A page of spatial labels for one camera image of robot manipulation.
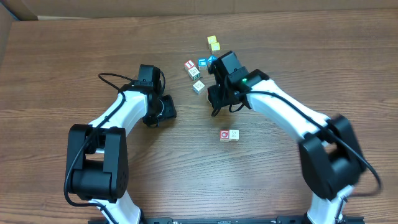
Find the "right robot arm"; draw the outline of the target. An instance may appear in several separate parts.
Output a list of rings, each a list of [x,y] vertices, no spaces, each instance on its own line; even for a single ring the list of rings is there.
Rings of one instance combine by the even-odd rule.
[[[302,176],[312,191],[304,215],[277,217],[277,223],[364,223],[343,209],[366,170],[362,150],[348,119],[311,110],[284,93],[267,74],[249,72],[232,51],[210,63],[215,85],[208,88],[213,116],[240,105],[264,114],[298,144]]]

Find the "blue-sided picture block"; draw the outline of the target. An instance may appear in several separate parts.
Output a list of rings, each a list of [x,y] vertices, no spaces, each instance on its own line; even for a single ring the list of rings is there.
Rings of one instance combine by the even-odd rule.
[[[202,93],[204,89],[205,84],[202,83],[200,80],[193,84],[193,91],[198,95]]]

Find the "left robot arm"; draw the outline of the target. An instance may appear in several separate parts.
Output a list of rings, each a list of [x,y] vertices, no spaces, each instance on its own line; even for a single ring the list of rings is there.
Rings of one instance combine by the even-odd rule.
[[[145,223],[141,208],[127,191],[127,136],[138,121],[151,128],[177,116],[165,75],[142,64],[137,79],[118,88],[116,101],[89,124],[74,124],[68,133],[63,194],[74,207],[96,207],[105,223]]]

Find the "cow picture number 2 block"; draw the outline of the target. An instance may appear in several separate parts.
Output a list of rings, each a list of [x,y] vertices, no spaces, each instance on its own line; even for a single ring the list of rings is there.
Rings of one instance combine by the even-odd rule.
[[[239,131],[237,129],[229,130],[229,140],[230,141],[238,141],[239,140]]]

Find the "red Q wooden block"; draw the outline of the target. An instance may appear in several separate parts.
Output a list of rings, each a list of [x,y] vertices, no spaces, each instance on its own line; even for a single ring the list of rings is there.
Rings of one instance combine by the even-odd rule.
[[[229,141],[229,130],[228,129],[223,129],[220,131],[220,141],[221,142]]]

